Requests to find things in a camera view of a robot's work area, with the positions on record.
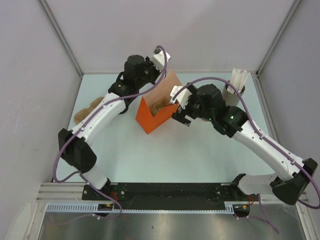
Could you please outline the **brown pulp cup carrier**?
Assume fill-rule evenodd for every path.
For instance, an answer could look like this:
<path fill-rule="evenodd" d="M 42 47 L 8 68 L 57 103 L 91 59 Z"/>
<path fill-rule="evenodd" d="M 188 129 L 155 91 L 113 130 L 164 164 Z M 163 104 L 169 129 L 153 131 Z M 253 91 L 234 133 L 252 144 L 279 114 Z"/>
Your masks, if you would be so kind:
<path fill-rule="evenodd" d="M 81 109 L 79 112 L 77 112 L 74 117 L 73 121 L 75 124 L 79 124 L 81 121 L 83 121 L 104 99 L 103 96 L 96 98 L 94 101 L 91 102 L 89 107 Z"/>
<path fill-rule="evenodd" d="M 164 107 L 171 105 L 170 100 L 164 97 L 157 100 L 147 99 L 146 103 L 153 117 L 156 116 Z"/>

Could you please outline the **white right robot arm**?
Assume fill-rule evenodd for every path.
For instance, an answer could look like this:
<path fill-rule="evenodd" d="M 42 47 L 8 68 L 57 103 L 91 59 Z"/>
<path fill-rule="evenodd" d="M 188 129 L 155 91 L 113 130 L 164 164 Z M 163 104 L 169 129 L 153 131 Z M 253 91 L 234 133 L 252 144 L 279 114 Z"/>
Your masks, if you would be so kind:
<path fill-rule="evenodd" d="M 313 175 L 318 164 L 302 159 L 265 134 L 247 114 L 237 106 L 226 105 L 221 91 L 214 84 L 199 88 L 174 86 L 171 103 L 179 104 L 172 118 L 189 126 L 197 118 L 210 122 L 221 135 L 243 144 L 274 171 L 273 174 L 239 174 L 230 188 L 231 196 L 242 201 L 248 195 L 273 194 L 288 205 L 295 205 L 310 183 L 306 174 Z"/>

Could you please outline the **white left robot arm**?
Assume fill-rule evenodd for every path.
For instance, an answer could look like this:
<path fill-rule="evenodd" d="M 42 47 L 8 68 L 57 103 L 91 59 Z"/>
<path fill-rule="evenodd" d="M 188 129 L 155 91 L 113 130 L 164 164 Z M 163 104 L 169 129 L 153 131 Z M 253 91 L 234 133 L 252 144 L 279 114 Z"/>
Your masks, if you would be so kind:
<path fill-rule="evenodd" d="M 92 150 L 95 136 L 117 115 L 126 112 L 135 98 L 141 95 L 140 89 L 151 83 L 157 86 L 164 78 L 170 55 L 160 51 L 152 57 L 131 55 L 124 63 L 107 94 L 94 109 L 74 128 L 63 128 L 58 133 L 59 154 L 63 159 L 90 183 L 93 194 L 100 200 L 110 196 L 108 178 L 97 164 L 97 156 Z"/>

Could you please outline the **orange paper bag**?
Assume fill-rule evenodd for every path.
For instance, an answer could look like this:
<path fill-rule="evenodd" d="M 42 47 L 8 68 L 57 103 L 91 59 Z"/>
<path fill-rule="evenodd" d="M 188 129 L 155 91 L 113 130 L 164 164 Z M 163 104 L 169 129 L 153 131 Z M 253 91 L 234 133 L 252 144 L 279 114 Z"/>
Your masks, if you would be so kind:
<path fill-rule="evenodd" d="M 135 120 L 146 134 L 150 134 L 176 112 L 178 105 L 170 103 L 170 93 L 174 86 L 180 85 L 176 73 L 169 70 L 153 90 L 142 96 Z"/>

